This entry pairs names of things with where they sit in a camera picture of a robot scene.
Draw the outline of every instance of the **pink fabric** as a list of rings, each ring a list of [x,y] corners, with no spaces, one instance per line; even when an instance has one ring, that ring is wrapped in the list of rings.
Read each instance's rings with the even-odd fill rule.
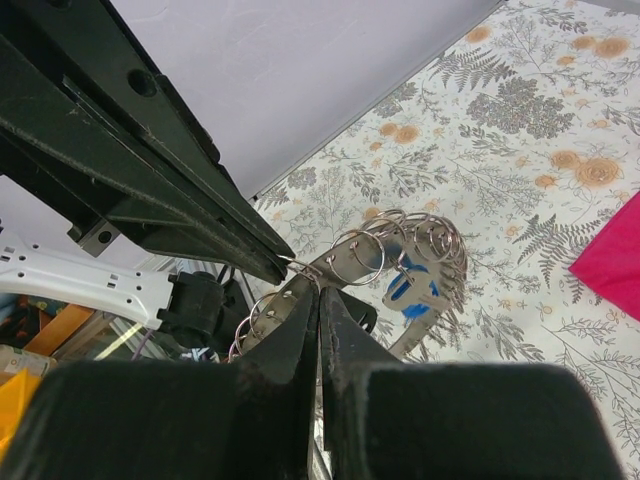
[[[640,194],[616,213],[569,271],[640,320]]]

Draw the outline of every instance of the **orange object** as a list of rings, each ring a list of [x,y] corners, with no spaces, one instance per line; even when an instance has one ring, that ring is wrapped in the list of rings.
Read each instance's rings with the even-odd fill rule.
[[[25,368],[0,386],[0,460],[4,458],[22,415],[41,380]]]
[[[93,314],[90,308],[67,305],[24,347],[27,352],[49,356]]]

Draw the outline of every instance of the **black plastic part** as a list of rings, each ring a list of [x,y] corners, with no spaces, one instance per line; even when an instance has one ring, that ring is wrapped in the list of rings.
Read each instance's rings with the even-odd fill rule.
[[[228,355],[229,348],[235,340],[235,332],[242,320],[249,315],[249,306],[244,298],[240,284],[233,278],[223,284],[224,303],[218,315],[208,347],[213,351]]]
[[[284,279],[293,252],[107,0],[0,2],[0,61],[0,171],[74,239],[104,219],[150,252]]]
[[[205,272],[180,273],[173,282],[171,302],[158,312],[160,331],[170,334],[183,347],[206,346],[213,334],[224,298],[222,285]]]
[[[61,367],[31,401],[0,478],[308,478],[317,354],[310,288],[281,327],[231,365]]]
[[[359,298],[349,295],[343,290],[338,290],[340,298],[344,302],[345,307],[351,318],[360,325],[367,333],[373,332],[378,321],[378,311],[372,305],[363,302]]]
[[[370,365],[340,408],[335,478],[623,478],[589,396],[551,365]]]

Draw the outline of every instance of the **orange flower print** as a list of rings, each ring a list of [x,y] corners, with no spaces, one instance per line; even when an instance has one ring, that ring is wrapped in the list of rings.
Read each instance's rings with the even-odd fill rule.
[[[371,220],[373,217],[375,217],[379,213],[380,213],[380,209],[379,208],[369,207],[362,214],[362,218],[364,218],[365,220]]]
[[[589,105],[589,100],[587,100],[586,98],[581,98],[576,102],[576,107],[578,107],[581,110],[583,107],[586,107],[587,105]]]
[[[544,188],[545,190],[549,187],[556,186],[556,177],[552,177],[551,175],[540,175],[535,180],[535,184],[538,187]]]
[[[529,160],[527,157],[520,157],[518,160],[516,160],[516,167],[518,168],[526,167],[527,165],[531,165],[531,160]]]
[[[620,310],[613,310],[612,308],[609,309],[609,313],[607,313],[607,320],[619,324],[620,318],[627,318],[627,314]]]
[[[536,309],[540,312],[540,320],[544,322],[545,315],[551,315],[553,313],[553,307],[544,305],[542,302],[538,303]]]
[[[504,233],[507,234],[507,237],[515,237],[520,230],[522,230],[522,227],[511,225]]]
[[[414,127],[413,125],[406,125],[398,130],[396,133],[395,141],[396,143],[406,144],[413,142],[420,135],[420,129],[418,127]]]
[[[395,123],[385,123],[380,127],[380,135],[385,137],[390,137],[391,135],[395,135],[398,131],[398,126]]]
[[[576,50],[586,50],[588,48],[593,48],[596,44],[596,38],[591,35],[583,35],[582,37],[576,38],[573,42],[571,42],[571,46]]]
[[[431,199],[424,204],[424,209],[430,213],[439,212],[440,211],[440,207],[438,206],[439,203],[440,203],[440,199],[437,199],[437,198]]]
[[[602,187],[620,178],[622,171],[610,158],[592,158],[576,169],[576,180],[586,187]]]
[[[556,168],[574,169],[580,165],[580,157],[571,150],[560,150],[551,155],[551,165]]]
[[[467,36],[464,38],[469,43],[480,43],[489,38],[489,35],[491,35],[491,27],[481,25],[467,33]]]
[[[627,203],[631,198],[631,194],[629,192],[625,192],[624,190],[614,190],[613,191],[614,198],[617,198],[622,203]]]
[[[605,38],[603,41],[596,44],[593,49],[593,53],[595,53],[600,58],[615,58],[622,55],[629,49],[629,40],[622,37],[611,37]]]
[[[511,300],[498,300],[498,306],[511,311]]]
[[[587,127],[590,128],[607,128],[608,126],[609,122],[604,119],[592,120],[591,122],[587,123]]]
[[[575,63],[576,61],[576,57],[573,57],[571,55],[565,55],[564,57],[560,57],[557,61],[556,64],[562,66],[562,67],[566,67],[571,65],[572,63]]]

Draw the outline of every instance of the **black metal frame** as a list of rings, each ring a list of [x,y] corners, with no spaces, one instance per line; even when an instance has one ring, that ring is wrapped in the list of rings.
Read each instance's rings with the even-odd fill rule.
[[[0,2],[0,172],[73,223],[271,283],[293,252],[108,0]]]

